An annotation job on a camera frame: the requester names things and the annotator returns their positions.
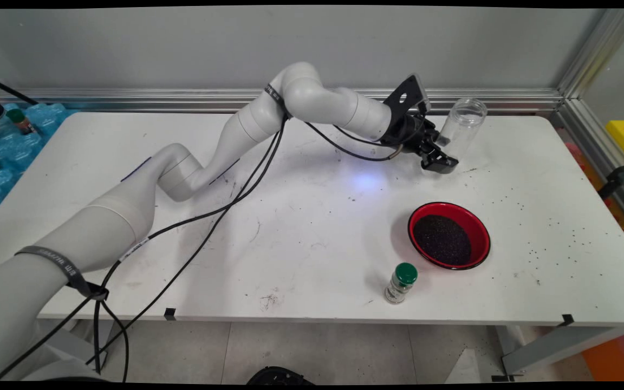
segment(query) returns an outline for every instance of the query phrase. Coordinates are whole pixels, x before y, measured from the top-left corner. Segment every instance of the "black cable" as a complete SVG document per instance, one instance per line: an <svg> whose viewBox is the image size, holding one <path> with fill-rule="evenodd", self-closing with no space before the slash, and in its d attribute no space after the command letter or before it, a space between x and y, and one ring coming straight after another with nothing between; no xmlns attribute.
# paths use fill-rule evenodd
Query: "black cable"
<svg viewBox="0 0 624 390"><path fill-rule="evenodd" d="M352 135L350 135L349 133L347 133L346 131L344 131L342 128L340 128L337 125L334 125L334 127L336 128L336 130L340 131L342 135L347 136L351 140L362 142L362 143L368 144L368 145L374 145L374 146L389 146L389 147L399 146L401 144L404 144L404 143L410 141L411 138L413 138L416 134L418 134L418 131L414 131L413 133L411 133L411 135L407 136L403 140L399 140L399 141L392 142L392 143L387 143L387 144L382 144L381 142L367 141L367 140L363 140L362 138L357 138L356 136L352 136Z"/></svg>
<svg viewBox="0 0 624 390"><path fill-rule="evenodd" d="M16 91L15 89L11 88L11 87L7 87L4 84L0 83L0 89L3 89L4 91L7 91L8 93L12 94L13 96L17 97L18 99L21 99L22 101L25 101L26 103L34 106L37 104L37 101L34 101L33 99L25 96L24 94L22 94L21 92Z"/></svg>
<svg viewBox="0 0 624 390"><path fill-rule="evenodd" d="M95 308L93 310L93 352L96 353L100 349L100 340L99 340L99 317L100 317L100 303L101 301L96 301ZM96 353L95 358L96 372L100 375L100 354Z"/></svg>
<svg viewBox="0 0 624 390"><path fill-rule="evenodd" d="M4 370L2 370L2 372L0 372L0 379L2 379L3 376L7 375L9 373L9 371L11 371L15 366L19 365L19 363L21 361L23 361L25 358L30 356L31 353L35 352L35 350L37 350L37 348L40 348L40 346L42 344L46 343L47 340L49 340L52 336L54 336L55 333L57 333L57 331L62 329L62 326L66 325L67 322L69 322L69 320L72 319L72 317L74 317L76 315L76 313L78 313L79 310L81 308L83 308L85 306L85 304L88 303L91 299L92 299L92 297L85 298L84 301L81 304L79 304L79 306L77 306L76 309L74 309L74 311L72 311L71 314L69 314L67 316L67 318L64 318L62 320L62 322L57 324L57 326L55 326L54 329L52 329L52 331L50 331L50 333L45 335L45 337L41 338L37 343L35 343L34 346L28 348L28 350L25 351L25 353L23 355L19 356L17 360L14 360L10 365L8 365Z"/></svg>
<svg viewBox="0 0 624 390"><path fill-rule="evenodd" d="M114 264L112 264L112 267L109 269L105 277L102 279L102 284L101 284L102 289L106 288L107 282L109 282L109 279L112 277L112 274L114 274L114 270L116 270L117 267L119 267L119 264L122 264L122 262L120 262L119 260L114 262ZM99 335L100 305L101 305L101 301L96 301L95 309L93 311L93 353L95 353L95 367L96 367L96 372L98 375L101 374L100 353L98 352L100 350L100 340L99 340L100 338L100 335Z"/></svg>
<svg viewBox="0 0 624 390"><path fill-rule="evenodd" d="M339 145L337 145L337 143L335 143L334 141L331 141L326 135L324 135L324 133L319 131L318 128L315 128L315 126L312 123L305 122L305 124L307 124L307 126L310 126L310 128L312 128L312 130L317 131L317 134L321 135L322 138L324 138L328 143L334 145L334 147L336 147L337 149L339 149L343 153L347 153L347 154L352 155L353 157L359 158L361 160L367 160L367 161L387 161L387 160L391 160L392 158L394 158L397 155L399 155L399 153L401 153L401 149L404 148L403 144L399 145L399 148L397 148L394 153L388 155L387 157L382 157L382 158L365 157L364 155L359 155L359 154L353 153L351 151L348 151L348 150L340 147Z"/></svg>
<svg viewBox="0 0 624 390"><path fill-rule="evenodd" d="M206 245L206 242L209 241L211 234L213 234L213 232L216 229L216 226L218 225L218 223L220 223L220 220L223 219L223 217L225 217L225 214L228 212L228 210L230 210L230 207L232 207L233 205L235 205L235 203L239 202L240 200L242 200L243 198L245 198L250 192L252 192L253 188L257 187L258 183L262 181L263 176L267 173L268 167L271 165L271 162L273 161L274 156L276 155L276 151L278 150L278 147L281 143L281 138L283 136L283 130L285 127L285 121L287 120L287 118L283 119L283 122L281 123L281 130L274 136L274 139L271 140L271 145L269 146L269 149L271 149L271 146L275 143L275 146L273 148L273 151L271 152L271 156L268 159L268 161L266 162L266 165L264 166L264 169L262 171L262 174L259 175L259 177L257 178L257 181L255 182L255 184L253 184L252 188L250 190L248 190L245 195L241 194L245 191L245 188L247 187L247 184L250 182L250 180L252 180L252 178L254 177L255 173L257 173L258 168L262 165L263 161L267 158L268 155L268 151L267 154L264 155L264 157L262 158L262 161L257 165L257 168L255 170L253 170L252 174L250 175L250 178L248 178L247 182L245 183L245 185L240 188L240 192L238 192L238 194L235 197L235 200L233 200L233 202L231 202L230 204L226 205L225 207L221 207L223 214L221 214L218 219L216 219L216 222L213 224L213 227L211 227L211 230L208 232L208 234L206 235L205 239L203 240L203 242L201 242L201 245L198 247L198 249L196 249L196 251L191 255L191 257L189 257L189 259L184 263L184 265L180 268L180 270L175 274L175 276L172 277L172 279L170 279L170 281L168 282L168 284L166 284L166 286L163 288L163 290L161 290L161 292L158 293L158 295L151 301L151 303L148 304L148 306L146 306L140 313L137 314L136 317L134 317L131 321L129 321L129 323L127 323L126 328L128 328L129 326L131 326L134 322L136 322L141 316L144 315L144 313L146 313L146 311L148 311L151 306L153 306L158 299L160 299L161 296L163 296L163 294L165 293L165 291L167 291L168 288L170 288L170 286L173 284L173 282L175 282L175 280L180 276L180 274L184 271L184 269L186 269L186 267L191 263L191 261L194 259L194 257L196 257L196 255L199 254L199 252L201 252L201 249ZM197 220L197 219L201 219L204 217L208 217L208 215L213 215L216 214L219 210L216 210L215 212L210 212L198 217L194 217L192 219L187 219L184 220L183 222L178 222L177 224L171 225L169 227L166 227L163 230L159 230L159 232L154 233L152 236L155 237L158 234L161 234L163 232L166 232L172 228L176 228L179 225L183 225L186 224L188 222L192 222L193 220ZM115 340L117 340L117 338L119 338L119 334L114 335L113 338L109 339L107 341L107 343L104 345L104 347L100 348L99 351L97 351L96 355L102 353L103 351L105 351L107 349L107 347L109 347L109 345L111 345ZM94 360L96 356L91 357L88 361L86 361L86 364L88 365L91 361Z"/></svg>
<svg viewBox="0 0 624 390"><path fill-rule="evenodd" d="M114 322L119 325L122 335L124 336L124 375L122 376L122 383L124 383L127 382L127 372L129 371L129 335L127 335L127 329L124 325L122 325L122 321L119 321L119 318L117 318L117 316L115 316L114 313L107 307L107 303L105 301L101 301L101 304L109 316L112 317Z"/></svg>

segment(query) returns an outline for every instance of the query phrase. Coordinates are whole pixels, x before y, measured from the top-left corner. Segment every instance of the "black seeds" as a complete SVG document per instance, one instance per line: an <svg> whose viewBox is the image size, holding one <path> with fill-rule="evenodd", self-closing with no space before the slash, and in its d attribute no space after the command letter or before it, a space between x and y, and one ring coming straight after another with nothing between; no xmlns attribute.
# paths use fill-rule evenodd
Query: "black seeds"
<svg viewBox="0 0 624 390"><path fill-rule="evenodd" d="M452 219L425 216L416 222L413 235L426 254L444 264L463 265L471 258L469 237Z"/></svg>

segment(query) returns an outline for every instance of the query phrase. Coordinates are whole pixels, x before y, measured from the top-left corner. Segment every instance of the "red bowl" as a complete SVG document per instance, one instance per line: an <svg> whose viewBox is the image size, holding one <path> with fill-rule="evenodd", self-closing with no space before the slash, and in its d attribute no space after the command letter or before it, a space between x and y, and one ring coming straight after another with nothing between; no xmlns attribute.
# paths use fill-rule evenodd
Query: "red bowl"
<svg viewBox="0 0 624 390"><path fill-rule="evenodd" d="M460 225L461 229L464 229L471 242L471 258L467 264L458 266L446 264L433 259L433 257L428 256L426 252L423 252L423 249L421 249L415 241L413 228L415 227L415 223L421 218L426 217L426 215L447 217ZM471 269L480 265L490 252L490 235L485 225L483 225L483 222L469 210L452 203L433 202L417 208L408 219L408 236L411 238L413 247L421 256L425 257L429 262L446 269Z"/></svg>

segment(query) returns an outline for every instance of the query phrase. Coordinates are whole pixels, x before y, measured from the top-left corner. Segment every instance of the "floor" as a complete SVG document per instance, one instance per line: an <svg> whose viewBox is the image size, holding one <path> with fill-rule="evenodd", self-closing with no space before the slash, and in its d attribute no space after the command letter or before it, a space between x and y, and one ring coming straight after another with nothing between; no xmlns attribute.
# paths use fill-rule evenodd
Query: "floor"
<svg viewBox="0 0 624 390"><path fill-rule="evenodd" d="M481 382L503 375L490 326L138 321L128 382L243 385L265 366L283 366L316 385L440 384L465 348L476 353ZM102 377L119 381L123 369L119 338ZM589 380L581 355L515 379Z"/></svg>

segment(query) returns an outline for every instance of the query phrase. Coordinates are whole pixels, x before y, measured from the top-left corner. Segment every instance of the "gray wall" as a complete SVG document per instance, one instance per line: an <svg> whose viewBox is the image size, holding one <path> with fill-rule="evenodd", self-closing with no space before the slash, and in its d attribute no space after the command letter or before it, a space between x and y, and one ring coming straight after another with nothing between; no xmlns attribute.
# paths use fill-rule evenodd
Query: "gray wall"
<svg viewBox="0 0 624 390"><path fill-rule="evenodd" d="M263 87L295 61L325 85L554 87L600 10L213 6L0 10L14 87Z"/></svg>
<svg viewBox="0 0 624 390"><path fill-rule="evenodd" d="M624 42L582 99L604 126L608 121L624 120Z"/></svg>

